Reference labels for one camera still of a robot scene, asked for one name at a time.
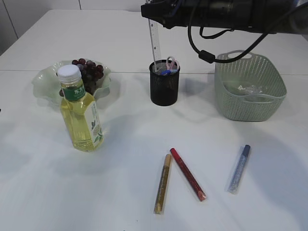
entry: red marker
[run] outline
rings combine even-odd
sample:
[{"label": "red marker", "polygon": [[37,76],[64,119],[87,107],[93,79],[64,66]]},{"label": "red marker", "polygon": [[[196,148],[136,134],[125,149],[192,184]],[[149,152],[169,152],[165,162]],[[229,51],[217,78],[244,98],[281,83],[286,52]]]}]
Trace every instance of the red marker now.
[{"label": "red marker", "polygon": [[199,200],[200,201],[205,200],[206,199],[205,193],[202,191],[201,187],[197,183],[196,179],[193,177],[192,173],[187,168],[187,166],[184,163],[184,161],[182,160],[182,158],[179,156],[179,154],[177,153],[177,151],[174,148],[171,148],[170,151],[171,151],[173,158],[178,163],[182,173],[184,174],[184,176],[186,177],[186,179],[188,180],[188,182],[192,186],[194,192],[197,194]]}]

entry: bottle label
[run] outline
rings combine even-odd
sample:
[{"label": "bottle label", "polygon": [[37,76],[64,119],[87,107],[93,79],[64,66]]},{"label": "bottle label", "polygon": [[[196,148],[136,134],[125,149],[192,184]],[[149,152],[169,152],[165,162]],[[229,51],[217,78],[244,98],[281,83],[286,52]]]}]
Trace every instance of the bottle label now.
[{"label": "bottle label", "polygon": [[79,88],[62,88],[64,97],[69,101],[76,101],[84,97],[86,90],[84,85]]},{"label": "bottle label", "polygon": [[86,109],[85,118],[90,131],[90,135],[92,137],[93,145],[95,146],[103,138],[102,127],[97,114],[95,101],[90,103],[90,105]]}]

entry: yellow liquid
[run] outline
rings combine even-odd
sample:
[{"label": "yellow liquid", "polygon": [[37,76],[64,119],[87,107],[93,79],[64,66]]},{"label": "yellow liquid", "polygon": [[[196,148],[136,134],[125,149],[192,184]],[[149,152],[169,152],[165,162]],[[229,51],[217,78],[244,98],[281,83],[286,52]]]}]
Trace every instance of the yellow liquid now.
[{"label": "yellow liquid", "polygon": [[[81,86],[82,84],[81,80],[75,86]],[[103,139],[101,139],[98,144],[95,146],[93,145],[92,137],[84,115],[86,109],[93,101],[95,101],[94,97],[86,92],[86,94],[77,101],[68,101],[63,98],[61,102],[62,116],[69,131],[73,146],[84,152],[94,151],[103,142]]]}]

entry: gold marker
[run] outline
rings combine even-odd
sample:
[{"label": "gold marker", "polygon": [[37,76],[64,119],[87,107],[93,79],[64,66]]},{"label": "gold marker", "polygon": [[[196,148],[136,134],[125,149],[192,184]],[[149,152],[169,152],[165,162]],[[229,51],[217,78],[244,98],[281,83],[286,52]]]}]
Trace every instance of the gold marker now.
[{"label": "gold marker", "polygon": [[158,192],[157,192],[157,197],[156,197],[156,202],[155,202],[154,213],[156,214],[161,214],[163,210],[171,160],[172,160],[171,154],[167,154],[165,158],[164,167],[162,170],[162,176],[160,177],[160,182],[159,182],[159,187],[158,187]]}]

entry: plastic basket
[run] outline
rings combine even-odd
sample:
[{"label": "plastic basket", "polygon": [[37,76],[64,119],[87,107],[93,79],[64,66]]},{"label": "plastic basket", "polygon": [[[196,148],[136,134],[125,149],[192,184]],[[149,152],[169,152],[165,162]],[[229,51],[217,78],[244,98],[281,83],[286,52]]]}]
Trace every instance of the plastic basket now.
[{"label": "plastic basket", "polygon": [[[218,56],[229,59],[232,51]],[[215,66],[215,95],[223,115],[232,120],[260,122],[269,119],[283,102],[287,90],[271,61],[258,54]],[[262,87],[262,93],[240,94],[239,86]]]}]

